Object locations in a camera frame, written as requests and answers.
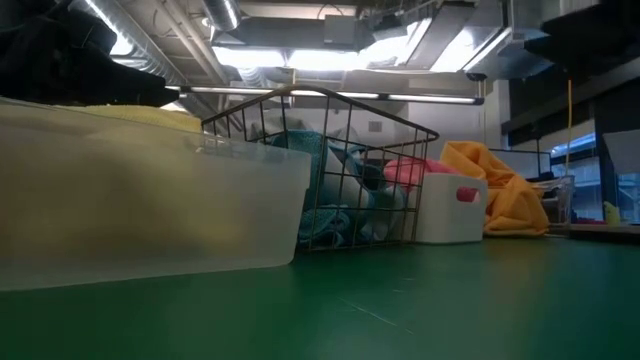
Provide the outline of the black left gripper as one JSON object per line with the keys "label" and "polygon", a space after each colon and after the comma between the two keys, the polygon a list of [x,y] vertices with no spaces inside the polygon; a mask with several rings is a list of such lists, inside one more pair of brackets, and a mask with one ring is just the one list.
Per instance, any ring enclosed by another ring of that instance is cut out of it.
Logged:
{"label": "black left gripper", "polygon": [[109,56],[117,35],[99,18],[69,7],[0,7],[0,96],[45,104],[162,107],[179,99],[163,77],[121,69]]}

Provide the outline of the yellow microfiber towel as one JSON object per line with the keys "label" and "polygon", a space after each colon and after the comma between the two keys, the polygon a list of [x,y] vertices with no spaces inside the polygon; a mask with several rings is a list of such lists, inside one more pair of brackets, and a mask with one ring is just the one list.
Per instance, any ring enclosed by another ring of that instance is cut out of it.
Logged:
{"label": "yellow microfiber towel", "polygon": [[188,113],[140,105],[63,106],[63,109],[137,123],[201,133],[201,120]]}

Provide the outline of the sky blue microfiber towel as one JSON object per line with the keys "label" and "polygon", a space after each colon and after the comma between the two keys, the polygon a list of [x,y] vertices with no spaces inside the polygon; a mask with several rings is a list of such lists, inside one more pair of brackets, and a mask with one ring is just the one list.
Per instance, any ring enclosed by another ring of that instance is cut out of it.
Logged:
{"label": "sky blue microfiber towel", "polygon": [[[270,141],[277,147],[301,151],[311,156],[310,186],[306,191],[297,246],[301,249],[359,247],[377,243],[401,242],[411,238],[403,227],[416,207],[407,205],[407,196],[397,182],[384,178],[381,166],[370,162],[367,149],[330,139],[311,130],[290,130]],[[322,170],[327,148],[333,146],[355,162],[360,183],[371,193],[374,204],[368,209],[344,205],[323,205],[320,200]]]}

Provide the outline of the pink microfiber towel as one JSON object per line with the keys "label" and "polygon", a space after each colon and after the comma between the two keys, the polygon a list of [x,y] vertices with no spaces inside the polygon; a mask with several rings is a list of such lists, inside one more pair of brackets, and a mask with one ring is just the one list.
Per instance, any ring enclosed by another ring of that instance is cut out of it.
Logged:
{"label": "pink microfiber towel", "polygon": [[[384,177],[387,181],[392,182],[389,186],[394,186],[397,182],[402,187],[407,196],[407,205],[414,207],[417,204],[417,188],[414,186],[419,183],[423,175],[426,173],[446,173],[456,176],[462,176],[458,170],[446,165],[439,160],[427,158],[420,160],[417,158],[401,157],[400,160],[389,161],[383,170]],[[477,187],[457,187],[456,200],[463,203],[472,203],[476,199],[479,189]],[[433,202],[450,202],[452,198],[442,195],[436,190],[426,190],[426,200]]]}

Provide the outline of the large orange microfiber towel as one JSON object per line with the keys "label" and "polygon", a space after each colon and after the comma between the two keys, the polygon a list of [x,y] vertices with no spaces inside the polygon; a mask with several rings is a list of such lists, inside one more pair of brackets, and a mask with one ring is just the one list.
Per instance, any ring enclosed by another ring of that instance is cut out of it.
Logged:
{"label": "large orange microfiber towel", "polygon": [[542,236],[548,232],[550,223],[541,194],[484,144],[449,141],[441,151],[440,162],[487,183],[485,235]]}

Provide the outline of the translucent frosted plastic bin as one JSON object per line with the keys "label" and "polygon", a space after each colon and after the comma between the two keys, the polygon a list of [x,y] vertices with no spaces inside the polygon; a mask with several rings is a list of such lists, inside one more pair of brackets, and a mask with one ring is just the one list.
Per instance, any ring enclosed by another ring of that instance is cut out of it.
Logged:
{"label": "translucent frosted plastic bin", "polygon": [[311,165],[0,98],[0,291],[285,265]]}

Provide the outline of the bright ceiling light panel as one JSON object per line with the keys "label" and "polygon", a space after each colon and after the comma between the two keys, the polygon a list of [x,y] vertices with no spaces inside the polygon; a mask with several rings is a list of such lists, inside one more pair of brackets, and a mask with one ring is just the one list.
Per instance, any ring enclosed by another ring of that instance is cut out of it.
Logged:
{"label": "bright ceiling light panel", "polygon": [[233,49],[213,47],[218,61],[238,69],[288,67],[308,71],[351,71],[392,67],[400,64],[396,56],[384,57],[370,48],[357,52],[328,50]]}

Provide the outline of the long white light bar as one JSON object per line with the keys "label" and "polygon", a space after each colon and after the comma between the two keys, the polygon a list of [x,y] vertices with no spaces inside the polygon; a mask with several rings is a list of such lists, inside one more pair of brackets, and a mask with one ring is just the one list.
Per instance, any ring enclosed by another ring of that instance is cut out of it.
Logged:
{"label": "long white light bar", "polygon": [[411,103],[432,103],[445,105],[469,105],[479,106],[484,104],[482,97],[457,97],[432,94],[392,94],[392,93],[370,93],[370,92],[349,92],[332,91],[326,88],[295,84],[280,88],[246,88],[246,87],[205,87],[205,86],[167,86],[172,90],[178,90],[181,94],[216,94],[216,95],[243,95],[243,96],[294,96],[294,97],[348,97],[355,100],[366,101],[387,101],[387,102],[411,102]]}

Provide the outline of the white plastic bin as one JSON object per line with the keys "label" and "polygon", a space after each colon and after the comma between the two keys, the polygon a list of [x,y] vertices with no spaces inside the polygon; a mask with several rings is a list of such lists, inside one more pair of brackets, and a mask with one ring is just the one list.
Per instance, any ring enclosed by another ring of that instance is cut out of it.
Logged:
{"label": "white plastic bin", "polygon": [[481,242],[487,202],[485,180],[427,173],[416,213],[415,241],[432,245]]}

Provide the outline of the clear plastic bin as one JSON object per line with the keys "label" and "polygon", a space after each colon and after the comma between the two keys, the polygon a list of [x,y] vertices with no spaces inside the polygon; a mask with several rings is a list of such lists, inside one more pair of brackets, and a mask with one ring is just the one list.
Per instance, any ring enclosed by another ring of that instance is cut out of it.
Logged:
{"label": "clear plastic bin", "polygon": [[549,220],[549,234],[568,235],[574,215],[575,177],[564,175],[545,181],[536,179],[532,186],[541,194],[541,204]]}

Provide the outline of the silver ribbed ceiling duct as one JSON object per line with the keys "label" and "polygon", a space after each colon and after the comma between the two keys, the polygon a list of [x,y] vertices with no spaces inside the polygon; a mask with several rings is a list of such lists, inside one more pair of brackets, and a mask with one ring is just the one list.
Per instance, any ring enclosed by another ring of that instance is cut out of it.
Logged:
{"label": "silver ribbed ceiling duct", "polygon": [[122,57],[138,57],[144,61],[143,65],[134,65],[134,68],[161,76],[171,86],[187,84],[184,75],[117,0],[74,0],[73,5],[101,18],[132,46],[132,51]]}

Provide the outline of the silver round ceiling duct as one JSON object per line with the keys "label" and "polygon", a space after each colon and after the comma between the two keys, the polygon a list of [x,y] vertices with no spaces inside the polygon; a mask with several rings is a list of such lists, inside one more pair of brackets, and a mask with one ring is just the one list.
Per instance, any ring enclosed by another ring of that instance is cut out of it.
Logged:
{"label": "silver round ceiling duct", "polygon": [[221,32],[236,29],[241,20],[241,10],[237,0],[202,0],[204,11],[211,25]]}

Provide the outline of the grey rectangular ceiling duct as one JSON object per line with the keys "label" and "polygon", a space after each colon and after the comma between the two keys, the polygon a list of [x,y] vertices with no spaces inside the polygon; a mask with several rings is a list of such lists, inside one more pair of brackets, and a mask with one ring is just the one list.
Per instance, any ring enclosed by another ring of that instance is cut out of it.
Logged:
{"label": "grey rectangular ceiling duct", "polygon": [[544,0],[424,0],[405,11],[407,41],[396,65],[491,79],[534,76],[552,63],[525,49],[545,36]]}

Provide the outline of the black metal table frame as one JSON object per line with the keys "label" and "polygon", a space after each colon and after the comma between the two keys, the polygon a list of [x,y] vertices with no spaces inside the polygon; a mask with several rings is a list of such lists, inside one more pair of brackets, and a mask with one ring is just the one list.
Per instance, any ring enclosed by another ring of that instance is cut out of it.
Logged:
{"label": "black metal table frame", "polygon": [[549,234],[577,241],[640,246],[640,225],[552,224]]}

